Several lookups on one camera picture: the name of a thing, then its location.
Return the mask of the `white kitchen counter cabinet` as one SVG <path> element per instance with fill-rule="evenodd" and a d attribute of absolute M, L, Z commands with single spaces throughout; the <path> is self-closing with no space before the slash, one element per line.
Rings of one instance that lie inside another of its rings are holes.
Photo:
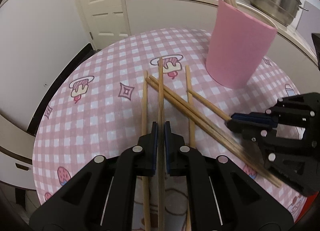
<path fill-rule="evenodd" d="M 121 0 L 129 35 L 175 27 L 212 32 L 219 0 Z M 292 26 L 283 26 L 275 19 L 237 0 L 239 10 L 277 28 L 277 35 L 267 52 L 290 77 L 301 93 L 319 92 L 319 68 L 316 54 Z"/>

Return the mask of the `white side cabinet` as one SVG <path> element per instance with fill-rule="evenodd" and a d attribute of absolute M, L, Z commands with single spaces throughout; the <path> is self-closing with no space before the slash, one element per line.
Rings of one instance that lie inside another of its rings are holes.
<path fill-rule="evenodd" d="M 34 141 L 34 136 L 21 130 L 6 118 L 0 118 L 2 183 L 20 189 L 36 189 L 32 161 Z"/>

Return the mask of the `pink cylindrical utensil cup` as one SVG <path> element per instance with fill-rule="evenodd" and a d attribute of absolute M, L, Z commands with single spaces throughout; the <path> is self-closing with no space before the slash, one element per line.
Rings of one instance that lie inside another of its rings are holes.
<path fill-rule="evenodd" d="M 276 34 L 275 27 L 219 0 L 206 57 L 208 74 L 227 88 L 245 87 Z"/>

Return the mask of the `pink checkered tablecloth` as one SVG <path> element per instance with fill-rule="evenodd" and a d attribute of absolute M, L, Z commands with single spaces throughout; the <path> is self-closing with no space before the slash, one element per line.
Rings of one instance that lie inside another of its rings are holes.
<path fill-rule="evenodd" d="M 158 78 L 163 57 L 164 84 L 187 100 L 185 66 L 193 90 L 225 113 L 264 112 L 277 99 L 298 89 L 265 56 L 243 89 L 228 89 L 207 73 L 210 33 L 195 29 L 160 29 L 123 39 L 80 64 L 49 102 L 36 134 L 33 174 L 44 204 L 96 155 L 119 156 L 142 135 L 144 72 Z M 283 184 L 277 188 L 199 127 L 195 143 L 207 157 L 225 154 L 292 214 L 296 221 L 307 198 Z M 185 230 L 185 177 L 166 176 L 165 230 Z"/>

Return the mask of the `cream panel door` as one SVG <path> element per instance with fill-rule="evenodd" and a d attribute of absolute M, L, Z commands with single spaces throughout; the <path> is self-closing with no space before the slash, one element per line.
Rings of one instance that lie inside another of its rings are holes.
<path fill-rule="evenodd" d="M 97 49 L 128 36 L 121 0 L 78 0 L 78 10 Z"/>

